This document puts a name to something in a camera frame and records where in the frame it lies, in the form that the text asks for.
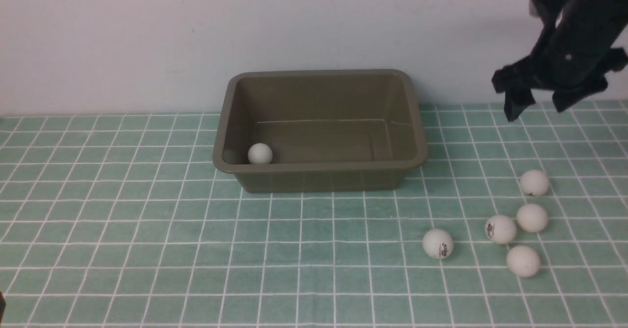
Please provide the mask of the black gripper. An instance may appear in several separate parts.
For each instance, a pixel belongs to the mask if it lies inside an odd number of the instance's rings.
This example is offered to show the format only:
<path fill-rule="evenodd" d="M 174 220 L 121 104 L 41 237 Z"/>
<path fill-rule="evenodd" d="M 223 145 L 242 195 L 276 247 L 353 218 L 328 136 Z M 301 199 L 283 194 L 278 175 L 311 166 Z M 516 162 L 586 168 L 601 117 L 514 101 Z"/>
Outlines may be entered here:
<path fill-rule="evenodd" d="M 606 73 L 627 66 L 627 51 L 614 43 L 627 26 L 628 0 L 568 0 L 554 25 L 543 24 L 531 53 L 497 70 L 508 122 L 536 104 L 532 89 L 556 90 L 558 113 L 608 88 Z"/>

